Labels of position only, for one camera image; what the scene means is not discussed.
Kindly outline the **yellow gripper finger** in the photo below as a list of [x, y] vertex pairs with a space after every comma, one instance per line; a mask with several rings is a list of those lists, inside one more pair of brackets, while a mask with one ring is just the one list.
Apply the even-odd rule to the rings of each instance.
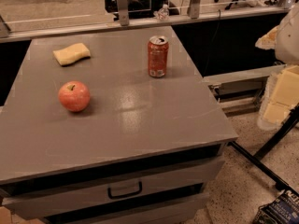
[[277, 37], [278, 28], [272, 28], [267, 34], [260, 37], [255, 43], [255, 47], [258, 49], [274, 49], [276, 45], [276, 37]]
[[299, 104], [299, 66], [286, 66], [268, 79], [257, 119], [260, 129], [278, 129]]

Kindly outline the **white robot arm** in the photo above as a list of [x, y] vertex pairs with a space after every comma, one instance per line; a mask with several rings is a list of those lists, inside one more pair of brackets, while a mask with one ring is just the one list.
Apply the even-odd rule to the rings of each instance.
[[261, 49], [274, 49], [275, 56], [285, 64], [267, 79], [257, 125], [274, 130], [299, 104], [299, 4], [296, 3], [280, 24], [256, 42]]

